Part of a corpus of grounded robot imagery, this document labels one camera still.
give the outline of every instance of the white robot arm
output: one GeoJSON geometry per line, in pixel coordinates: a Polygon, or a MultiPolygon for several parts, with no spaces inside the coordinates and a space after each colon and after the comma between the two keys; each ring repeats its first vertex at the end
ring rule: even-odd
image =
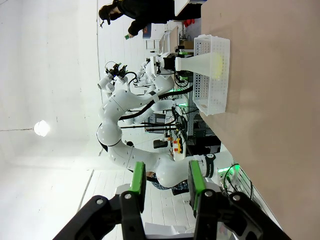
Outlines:
{"type": "Polygon", "coordinates": [[[115,86],[111,83],[113,77],[110,73],[106,73],[106,75],[99,81],[98,87],[105,94],[109,95],[114,92],[115,86]]]}
{"type": "MultiPolygon", "coordinates": [[[[145,74],[151,79],[154,87],[144,95],[135,95],[128,90],[115,90],[112,95],[104,101],[99,117],[102,124],[97,130],[97,138],[108,152],[109,159],[115,164],[133,170],[136,162],[144,162],[147,172],[155,172],[159,183],[164,187],[173,187],[188,179],[188,164],[190,160],[199,161],[202,175],[212,177],[214,173],[214,155],[188,156],[184,160],[174,161],[167,153],[148,152],[135,147],[128,146],[122,142],[122,130],[118,121],[122,116],[128,116],[128,110],[139,108],[154,100],[155,105],[149,108],[144,117],[153,111],[172,106],[172,100],[159,101],[159,96],[167,93],[174,87],[174,81],[170,74],[157,74],[157,65],[151,60],[145,66],[145,74]]],[[[171,73],[161,69],[162,73],[171,73]]]]}

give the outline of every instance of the white plastic basket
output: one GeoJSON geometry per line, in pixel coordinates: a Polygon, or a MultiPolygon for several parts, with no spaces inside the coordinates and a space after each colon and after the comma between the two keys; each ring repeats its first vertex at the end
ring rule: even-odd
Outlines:
{"type": "Polygon", "coordinates": [[[193,75],[193,102],[206,116],[226,111],[230,40],[211,35],[196,37],[194,56],[208,53],[211,53],[210,76],[193,75]]]}

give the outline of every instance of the workbench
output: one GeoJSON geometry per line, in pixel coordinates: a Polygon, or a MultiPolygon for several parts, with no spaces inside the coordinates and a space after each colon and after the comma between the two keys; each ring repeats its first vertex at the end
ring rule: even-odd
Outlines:
{"type": "Polygon", "coordinates": [[[230,39],[226,113],[202,118],[292,239],[320,237],[320,1],[208,0],[230,39]]]}

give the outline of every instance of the red object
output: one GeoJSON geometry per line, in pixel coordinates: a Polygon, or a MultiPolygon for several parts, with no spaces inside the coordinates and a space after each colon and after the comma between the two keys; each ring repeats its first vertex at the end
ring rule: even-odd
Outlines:
{"type": "Polygon", "coordinates": [[[188,20],[185,20],[183,22],[184,26],[187,28],[188,26],[190,26],[191,24],[194,24],[195,23],[195,20],[194,19],[188,19],[188,20]]]}

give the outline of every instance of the black jacket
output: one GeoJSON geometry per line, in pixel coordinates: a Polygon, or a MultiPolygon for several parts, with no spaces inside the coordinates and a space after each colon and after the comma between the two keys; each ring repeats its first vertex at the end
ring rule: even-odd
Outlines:
{"type": "Polygon", "coordinates": [[[165,24],[175,19],[173,0],[121,0],[117,6],[121,13],[135,19],[128,29],[133,36],[147,24],[165,24]]]}

